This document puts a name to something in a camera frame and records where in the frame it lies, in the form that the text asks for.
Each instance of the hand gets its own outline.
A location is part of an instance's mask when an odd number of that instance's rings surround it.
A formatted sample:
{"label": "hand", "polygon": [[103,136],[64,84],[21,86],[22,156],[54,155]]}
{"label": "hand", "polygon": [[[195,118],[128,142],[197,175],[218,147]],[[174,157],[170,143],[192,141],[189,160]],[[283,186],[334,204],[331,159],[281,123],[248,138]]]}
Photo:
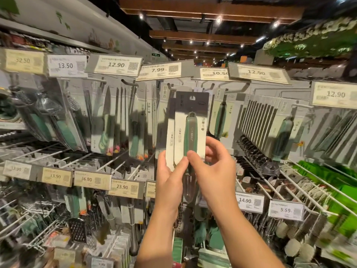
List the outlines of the hand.
{"label": "hand", "polygon": [[194,168],[202,195],[213,215],[227,204],[238,206],[236,200],[236,165],[224,145],[207,136],[205,164],[197,153],[190,150],[187,158]]}
{"label": "hand", "polygon": [[182,176],[189,165],[187,157],[183,157],[171,172],[166,165],[166,151],[158,155],[156,170],[156,197],[154,212],[172,221],[177,219],[178,206],[182,198]]}

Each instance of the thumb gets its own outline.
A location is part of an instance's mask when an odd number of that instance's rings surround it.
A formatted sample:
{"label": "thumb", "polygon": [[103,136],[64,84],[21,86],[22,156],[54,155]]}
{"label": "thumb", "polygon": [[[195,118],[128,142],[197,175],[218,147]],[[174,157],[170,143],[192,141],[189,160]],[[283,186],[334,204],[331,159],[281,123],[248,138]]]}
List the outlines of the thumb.
{"label": "thumb", "polygon": [[187,152],[187,158],[191,166],[194,168],[196,174],[199,174],[203,169],[205,169],[205,167],[207,167],[207,165],[202,161],[200,156],[192,150],[189,150]]}
{"label": "thumb", "polygon": [[179,163],[176,165],[170,177],[181,180],[188,166],[189,160],[187,157],[182,157],[181,161],[179,161]]}

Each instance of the left hand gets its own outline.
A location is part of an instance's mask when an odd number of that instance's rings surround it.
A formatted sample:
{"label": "left hand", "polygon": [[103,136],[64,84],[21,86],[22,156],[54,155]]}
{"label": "left hand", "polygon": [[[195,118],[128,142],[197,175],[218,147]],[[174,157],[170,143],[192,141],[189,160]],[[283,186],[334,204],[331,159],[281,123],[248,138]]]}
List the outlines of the left hand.
{"label": "left hand", "polygon": [[166,151],[158,156],[156,170],[156,197],[154,213],[159,213],[174,223],[178,215],[178,206],[182,199],[182,176],[184,175],[189,160],[183,157],[177,164],[175,170],[171,172],[166,165]]}

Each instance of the barcode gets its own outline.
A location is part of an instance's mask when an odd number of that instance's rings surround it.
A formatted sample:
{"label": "barcode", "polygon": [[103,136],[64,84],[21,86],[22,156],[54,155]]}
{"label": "barcode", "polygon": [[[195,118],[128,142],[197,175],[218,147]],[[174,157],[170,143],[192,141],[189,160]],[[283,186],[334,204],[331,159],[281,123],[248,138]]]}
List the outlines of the barcode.
{"label": "barcode", "polygon": [[274,79],[279,79],[280,75],[277,72],[270,72],[269,73],[270,77],[274,78]]}
{"label": "barcode", "polygon": [[129,67],[128,70],[137,70],[137,66],[139,65],[138,62],[134,63],[134,62],[129,62]]}
{"label": "barcode", "polygon": [[86,63],[84,61],[77,61],[77,70],[84,70],[86,67]]}
{"label": "barcode", "polygon": [[357,101],[357,91],[351,91],[350,100]]}
{"label": "barcode", "polygon": [[294,209],[294,215],[295,215],[295,216],[300,216],[300,215],[301,215],[301,209],[295,208],[295,209]]}
{"label": "barcode", "polygon": [[132,185],[130,190],[131,190],[132,193],[136,193],[137,192],[137,185]]}
{"label": "barcode", "polygon": [[260,206],[262,203],[262,200],[261,199],[254,199],[254,206]]}
{"label": "barcode", "polygon": [[175,71],[178,71],[178,65],[168,67],[168,72],[175,72]]}
{"label": "barcode", "polygon": [[34,67],[39,67],[42,64],[42,60],[39,57],[34,57],[33,58],[33,66]]}
{"label": "barcode", "polygon": [[317,100],[327,100],[328,96],[316,96]]}

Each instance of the ceiling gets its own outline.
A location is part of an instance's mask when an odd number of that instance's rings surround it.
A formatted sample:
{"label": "ceiling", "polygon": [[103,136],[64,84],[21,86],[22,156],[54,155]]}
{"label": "ceiling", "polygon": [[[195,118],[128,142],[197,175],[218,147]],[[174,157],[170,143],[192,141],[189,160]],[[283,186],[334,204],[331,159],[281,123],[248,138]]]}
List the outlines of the ceiling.
{"label": "ceiling", "polygon": [[89,1],[173,60],[194,58],[207,65],[254,58],[273,37],[357,13],[357,0]]}

